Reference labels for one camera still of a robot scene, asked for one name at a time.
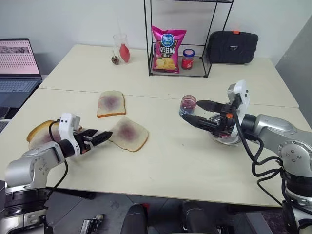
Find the laptop keyboard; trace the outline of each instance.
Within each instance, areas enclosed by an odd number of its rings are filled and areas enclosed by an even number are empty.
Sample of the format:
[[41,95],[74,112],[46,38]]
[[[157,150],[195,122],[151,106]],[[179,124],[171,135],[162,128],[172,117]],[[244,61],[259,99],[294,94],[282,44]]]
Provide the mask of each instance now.
[[35,80],[0,80],[0,92],[28,93],[36,83]]
[[0,121],[0,133],[8,123],[9,123],[8,121]]

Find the black cable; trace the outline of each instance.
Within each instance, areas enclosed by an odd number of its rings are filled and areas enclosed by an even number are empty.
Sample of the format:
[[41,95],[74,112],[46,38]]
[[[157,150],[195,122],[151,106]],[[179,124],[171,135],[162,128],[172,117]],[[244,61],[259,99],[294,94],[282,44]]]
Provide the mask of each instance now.
[[[53,121],[50,125],[49,125],[49,135],[52,141],[54,141],[53,135],[52,135],[52,126],[55,123],[58,123],[59,119],[57,121]],[[49,199],[49,197],[51,196],[51,194],[57,189],[57,187],[62,183],[62,181],[65,179],[65,177],[67,176],[68,173],[68,163],[66,161],[66,159],[64,159],[64,163],[65,163],[65,172],[64,175],[62,176],[62,178],[58,181],[58,183],[51,189],[51,191],[48,193],[47,198]]]
[[260,184],[260,182],[268,180],[268,179],[272,179],[274,176],[279,174],[282,170],[283,170],[282,168],[279,168],[279,169],[275,170],[275,172],[272,175],[257,180],[257,185],[260,187],[260,189],[262,189],[270,198],[272,198],[274,201],[276,201],[280,206],[282,206],[282,203],[279,200],[277,200],[272,194],[270,194],[265,188],[263,188],[262,185]]
[[268,176],[268,177],[265,177],[265,178],[261,178],[257,181],[257,185],[259,186],[260,189],[262,189],[269,197],[271,197],[274,201],[276,201],[280,206],[282,206],[282,203],[280,201],[278,201],[272,194],[270,194],[266,189],[264,189],[260,182],[262,181],[265,181],[265,180],[268,180],[268,179],[272,179],[274,176],[276,176],[277,174],[279,174],[283,169],[282,168],[276,168],[276,169],[270,169],[266,172],[262,172],[262,173],[259,173],[257,174],[256,171],[255,171],[255,166],[256,165],[263,165],[264,163],[268,162],[268,161],[271,161],[271,160],[277,160],[280,164],[282,164],[282,160],[279,158],[279,157],[268,157],[260,162],[258,162],[258,158],[260,157],[260,154],[262,153],[262,150],[264,148],[264,143],[262,141],[262,139],[260,138],[257,138],[257,140],[259,141],[260,143],[260,147],[257,151],[257,153],[255,154],[255,156],[253,156],[249,146],[248,146],[248,143],[245,139],[245,136],[244,136],[244,133],[243,133],[243,130],[240,126],[240,123],[239,123],[239,119],[238,119],[238,116],[237,116],[237,113],[236,113],[236,107],[233,106],[232,107],[232,114],[234,116],[234,121],[235,121],[235,124],[236,124],[236,128],[237,128],[237,131],[238,131],[238,134],[240,136],[240,139],[243,143],[243,146],[249,156],[249,158],[252,160],[252,173],[254,176],[256,177],[262,177],[262,176],[266,176],[270,173],[272,173],[272,175]]
[[53,121],[53,122],[50,123],[50,125],[49,125],[49,135],[50,135],[50,138],[51,138],[52,141],[55,141],[55,140],[54,140],[54,137],[53,137],[53,135],[52,135],[52,126],[53,126],[53,124],[55,124],[55,123],[59,123],[59,120]]
[[236,128],[237,128],[238,134],[239,134],[239,136],[240,136],[240,138],[241,138],[241,141],[242,141],[242,143],[243,143],[243,146],[244,146],[244,148],[245,148],[245,150],[246,150],[246,152],[247,152],[249,158],[253,161],[254,164],[256,164],[256,165],[258,165],[258,166],[261,166],[261,165],[263,165],[264,163],[266,163],[266,162],[268,162],[268,161],[271,161],[271,160],[278,160],[279,162],[281,162],[281,159],[280,159],[279,157],[268,157],[268,158],[266,158],[266,159],[264,159],[264,160],[258,162],[258,161],[256,160],[256,158],[259,158],[259,156],[260,156],[260,154],[261,154],[261,152],[262,152],[263,147],[262,147],[262,148],[260,147],[259,150],[258,150],[258,152],[256,153],[256,155],[253,156],[253,154],[252,154],[252,152],[251,152],[251,150],[250,150],[250,148],[249,148],[249,146],[248,146],[248,143],[247,143],[247,141],[246,141],[246,139],[245,139],[245,137],[244,137],[243,130],[242,130],[241,126],[240,126],[240,123],[239,123],[239,119],[238,119],[238,116],[237,116],[237,113],[236,113],[236,107],[235,107],[235,106],[232,107],[232,114],[233,114],[233,116],[234,116],[234,121],[235,121],[235,124],[236,124]]

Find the black wire rack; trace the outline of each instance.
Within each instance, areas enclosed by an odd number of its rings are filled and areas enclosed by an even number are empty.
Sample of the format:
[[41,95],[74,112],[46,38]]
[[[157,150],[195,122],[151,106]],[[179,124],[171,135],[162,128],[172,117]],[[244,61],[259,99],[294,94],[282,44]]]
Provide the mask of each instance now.
[[[209,38],[209,34],[210,34],[210,30],[215,18],[215,12],[217,9],[218,4],[220,3],[227,3],[230,4],[230,8],[229,11],[227,13],[224,25],[222,30],[224,31],[225,26],[227,24],[227,21],[229,19],[229,15],[230,12],[232,10],[232,6],[234,3],[234,0],[166,0],[166,1],[188,1],[188,2],[207,2],[207,3],[214,3],[214,12],[210,21],[210,26],[208,29],[208,33],[207,33],[207,37],[206,37],[206,41],[205,44],[203,45],[198,45],[198,44],[181,44],[181,46],[191,46],[191,47],[197,47],[197,48],[201,48],[202,49],[202,54],[201,56],[195,56],[194,58],[194,62],[193,62],[193,67],[191,70],[183,70],[180,69],[180,73],[165,73],[165,72],[158,72],[158,71],[153,71],[152,67],[154,64],[154,44],[155,42],[153,42],[153,33],[152,33],[152,24],[153,24],[153,14],[152,14],[152,1],[153,0],[149,0],[149,4],[150,4],[150,20],[151,20],[151,43],[149,43],[149,39],[148,39],[148,23],[147,23],[147,2],[148,0],[144,0],[144,14],[145,14],[145,34],[146,34],[146,49],[147,49],[147,61],[148,61],[148,72],[149,75],[156,75],[156,76],[180,76],[180,77],[204,77],[204,78],[208,78],[208,75],[210,73],[210,69],[212,66],[212,63],[209,61],[209,57],[208,57],[208,53],[207,53],[207,43],[208,43],[208,38]],[[178,64],[181,64],[182,62],[182,56],[179,56],[178,58]]]

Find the pink chip bag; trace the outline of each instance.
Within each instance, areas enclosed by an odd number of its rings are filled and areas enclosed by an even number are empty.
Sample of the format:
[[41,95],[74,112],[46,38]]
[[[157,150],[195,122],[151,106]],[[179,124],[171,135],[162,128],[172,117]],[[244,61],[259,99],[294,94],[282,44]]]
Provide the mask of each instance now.
[[162,31],[152,26],[156,39],[153,70],[160,72],[180,73],[178,49],[186,34],[186,30]]

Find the black bag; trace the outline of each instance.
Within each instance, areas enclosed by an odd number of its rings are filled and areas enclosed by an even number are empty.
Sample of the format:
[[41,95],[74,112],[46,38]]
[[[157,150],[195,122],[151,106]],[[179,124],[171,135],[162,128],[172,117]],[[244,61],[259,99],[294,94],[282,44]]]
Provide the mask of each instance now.
[[211,62],[249,63],[254,58],[258,35],[239,31],[220,31],[210,35],[207,54]]

